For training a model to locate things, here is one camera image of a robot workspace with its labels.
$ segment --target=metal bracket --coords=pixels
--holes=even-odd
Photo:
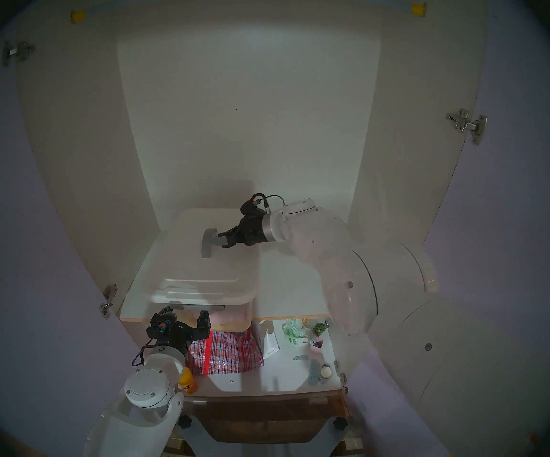
[[[6,41],[2,47],[2,66],[7,67],[13,57],[17,62],[25,62],[35,49],[36,46],[26,41],[20,41],[16,47]]]
[[[345,390],[345,394],[349,393],[349,388],[347,388],[347,375],[344,372],[340,373],[341,387]]]
[[[464,132],[466,129],[472,133],[472,142],[476,145],[480,144],[480,140],[486,129],[486,116],[481,114],[475,121],[470,122],[469,111],[460,109],[457,113],[446,113],[446,119],[456,131]]]
[[[101,303],[99,305],[99,311],[101,312],[101,316],[103,316],[105,319],[108,319],[110,317],[110,308],[112,307],[112,300],[116,296],[117,291],[118,291],[118,287],[116,285],[108,285],[104,289],[104,298],[107,301],[107,303]]]

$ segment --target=white shelf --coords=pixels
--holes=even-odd
[[[322,334],[322,351],[312,353],[308,345],[294,346],[283,335],[283,321],[273,321],[275,335],[280,350],[264,360],[264,366],[243,373],[222,375],[198,375],[195,379],[199,389],[194,398],[222,396],[260,396],[291,393],[311,393],[341,388],[341,380],[334,367],[334,351],[328,331]],[[307,355],[307,360],[293,360],[299,355]],[[327,363],[332,368],[332,376],[309,384],[309,369],[312,361],[318,366]]]

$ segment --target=small white ball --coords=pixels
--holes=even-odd
[[[332,376],[332,370],[328,366],[321,368],[321,376],[324,378],[330,378]]]

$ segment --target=orange bottle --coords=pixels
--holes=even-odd
[[[199,388],[199,385],[194,381],[192,372],[188,367],[184,367],[182,376],[180,377],[180,380],[177,383],[179,383],[180,387],[189,395],[197,391],[197,389]]]

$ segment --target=white bag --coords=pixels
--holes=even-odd
[[[262,357],[264,359],[270,357],[279,350],[279,344],[277,343],[277,338],[275,337],[273,321],[252,321],[250,330],[253,337],[256,339],[260,350],[262,351]]]

